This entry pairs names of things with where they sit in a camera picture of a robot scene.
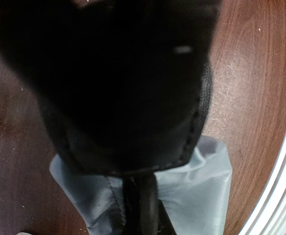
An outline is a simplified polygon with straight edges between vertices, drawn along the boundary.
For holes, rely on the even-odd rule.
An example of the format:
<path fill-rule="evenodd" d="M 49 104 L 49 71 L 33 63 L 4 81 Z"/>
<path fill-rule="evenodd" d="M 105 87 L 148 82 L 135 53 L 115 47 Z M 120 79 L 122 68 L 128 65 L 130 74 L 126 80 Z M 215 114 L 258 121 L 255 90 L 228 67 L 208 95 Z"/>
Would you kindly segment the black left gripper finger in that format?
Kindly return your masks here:
<path fill-rule="evenodd" d="M 124 235 L 175 235 L 175 229 L 158 198 L 154 175 L 143 175 L 123 180 L 126 215 Z"/>

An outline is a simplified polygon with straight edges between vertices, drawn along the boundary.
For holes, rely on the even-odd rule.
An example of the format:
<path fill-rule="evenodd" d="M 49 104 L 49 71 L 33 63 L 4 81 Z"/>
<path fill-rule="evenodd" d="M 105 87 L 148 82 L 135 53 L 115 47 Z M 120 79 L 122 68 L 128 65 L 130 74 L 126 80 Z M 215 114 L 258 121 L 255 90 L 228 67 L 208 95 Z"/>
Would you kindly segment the grey zippered pouch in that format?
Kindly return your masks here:
<path fill-rule="evenodd" d="M 123 235 L 123 180 L 154 175 L 176 235 L 224 231 L 232 179 L 226 145 L 202 134 L 212 94 L 205 61 L 189 85 L 165 97 L 132 92 L 97 132 L 55 108 L 42 108 L 57 149 L 50 173 L 82 217 L 89 235 Z"/>

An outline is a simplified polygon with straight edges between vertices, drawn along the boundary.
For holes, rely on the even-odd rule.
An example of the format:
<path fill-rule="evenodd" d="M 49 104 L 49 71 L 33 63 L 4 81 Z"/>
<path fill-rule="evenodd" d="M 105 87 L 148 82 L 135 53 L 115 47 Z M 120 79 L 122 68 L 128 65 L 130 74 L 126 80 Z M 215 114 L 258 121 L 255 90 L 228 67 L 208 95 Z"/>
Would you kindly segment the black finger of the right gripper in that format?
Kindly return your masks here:
<path fill-rule="evenodd" d="M 0 56 L 74 171 L 187 164 L 211 92 L 219 0 L 0 0 Z"/>

